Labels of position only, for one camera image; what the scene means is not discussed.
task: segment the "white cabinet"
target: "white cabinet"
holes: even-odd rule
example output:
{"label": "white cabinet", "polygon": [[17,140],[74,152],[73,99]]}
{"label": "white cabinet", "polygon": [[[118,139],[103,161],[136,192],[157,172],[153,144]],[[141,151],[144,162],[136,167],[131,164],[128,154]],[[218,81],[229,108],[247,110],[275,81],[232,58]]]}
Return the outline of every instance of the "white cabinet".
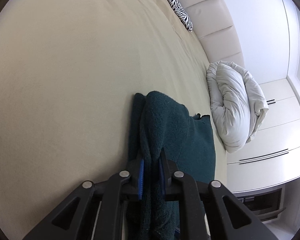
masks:
{"label": "white cabinet", "polygon": [[300,147],[300,119],[257,132],[241,150],[227,155],[228,163],[256,160]]}
{"label": "white cabinet", "polygon": [[235,192],[279,185],[300,177],[300,147],[276,157],[227,165],[227,188]]}
{"label": "white cabinet", "polygon": [[227,187],[245,192],[300,176],[300,105],[288,81],[261,85],[269,111],[254,140],[227,155]]}
{"label": "white cabinet", "polygon": [[287,79],[280,79],[260,85],[267,101],[279,101],[294,97],[295,94]]}
{"label": "white cabinet", "polygon": [[296,97],[276,101],[269,105],[268,113],[259,130],[300,119],[300,105]]}

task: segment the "mattress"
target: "mattress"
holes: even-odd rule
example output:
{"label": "mattress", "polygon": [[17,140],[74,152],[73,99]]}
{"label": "mattress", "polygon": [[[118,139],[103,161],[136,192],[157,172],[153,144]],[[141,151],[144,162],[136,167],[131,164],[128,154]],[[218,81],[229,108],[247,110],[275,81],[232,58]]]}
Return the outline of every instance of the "mattress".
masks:
{"label": "mattress", "polygon": [[[211,114],[208,65],[167,0],[10,0],[0,13],[6,236],[22,239],[82,181],[125,166],[135,93],[157,90],[190,114]],[[213,129],[215,177],[225,184]]]}

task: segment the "upholstered headboard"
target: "upholstered headboard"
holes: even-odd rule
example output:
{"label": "upholstered headboard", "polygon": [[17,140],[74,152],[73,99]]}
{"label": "upholstered headboard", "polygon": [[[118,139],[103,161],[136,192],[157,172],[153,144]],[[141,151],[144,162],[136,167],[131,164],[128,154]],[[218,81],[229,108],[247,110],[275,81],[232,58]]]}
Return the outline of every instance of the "upholstered headboard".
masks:
{"label": "upholstered headboard", "polygon": [[224,0],[179,0],[193,22],[209,62],[234,61],[244,66],[237,31]]}

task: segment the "silver bolt head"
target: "silver bolt head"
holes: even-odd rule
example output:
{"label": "silver bolt head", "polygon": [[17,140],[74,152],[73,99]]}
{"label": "silver bolt head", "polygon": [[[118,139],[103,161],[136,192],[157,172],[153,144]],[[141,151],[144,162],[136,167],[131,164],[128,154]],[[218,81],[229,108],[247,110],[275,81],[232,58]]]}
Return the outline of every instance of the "silver bolt head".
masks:
{"label": "silver bolt head", "polygon": [[182,178],[185,174],[182,171],[175,171],[174,176],[177,178]]}
{"label": "silver bolt head", "polygon": [[211,182],[211,186],[213,187],[221,187],[221,182],[218,180],[214,180]]}
{"label": "silver bolt head", "polygon": [[123,178],[129,177],[129,171],[120,171],[119,175]]}
{"label": "silver bolt head", "polygon": [[91,188],[92,187],[92,182],[87,180],[84,183],[82,183],[82,187]]}

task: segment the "dark green sweater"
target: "dark green sweater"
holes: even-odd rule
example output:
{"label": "dark green sweater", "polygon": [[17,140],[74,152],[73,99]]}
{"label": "dark green sweater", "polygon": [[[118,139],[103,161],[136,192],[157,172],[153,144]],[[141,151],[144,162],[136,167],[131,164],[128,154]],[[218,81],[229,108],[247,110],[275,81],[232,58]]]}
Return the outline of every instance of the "dark green sweater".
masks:
{"label": "dark green sweater", "polygon": [[129,134],[129,160],[140,150],[144,161],[144,189],[139,203],[127,208],[128,240],[172,240],[178,225],[178,203],[165,202],[159,183],[159,157],[168,159],[195,180],[214,179],[215,149],[210,116],[189,116],[184,105],[160,92],[135,94]]}

